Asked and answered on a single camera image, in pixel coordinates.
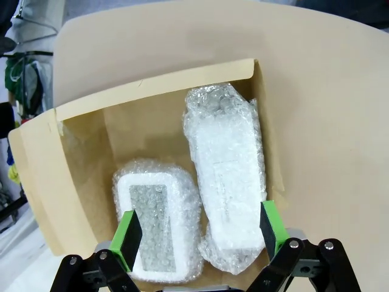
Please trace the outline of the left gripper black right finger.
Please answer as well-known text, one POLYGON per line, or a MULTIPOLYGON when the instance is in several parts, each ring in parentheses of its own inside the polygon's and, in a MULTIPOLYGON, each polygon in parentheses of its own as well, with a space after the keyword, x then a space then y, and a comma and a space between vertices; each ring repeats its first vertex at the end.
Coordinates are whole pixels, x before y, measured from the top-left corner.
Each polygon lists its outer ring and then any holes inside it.
POLYGON ((269 256, 248 291, 287 291, 297 278, 307 278, 315 291, 360 291, 350 260, 336 238, 314 245, 289 235, 273 201, 261 203, 260 228, 269 256))

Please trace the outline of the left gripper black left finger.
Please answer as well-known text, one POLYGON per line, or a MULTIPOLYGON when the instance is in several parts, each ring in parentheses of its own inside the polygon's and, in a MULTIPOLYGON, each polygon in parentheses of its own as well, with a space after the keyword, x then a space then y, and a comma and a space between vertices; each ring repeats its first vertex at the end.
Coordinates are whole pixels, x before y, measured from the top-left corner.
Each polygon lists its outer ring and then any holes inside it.
POLYGON ((108 248, 100 248, 86 259, 65 256, 51 291, 139 291, 129 276, 135 264, 142 229, 134 210, 126 211, 108 248))

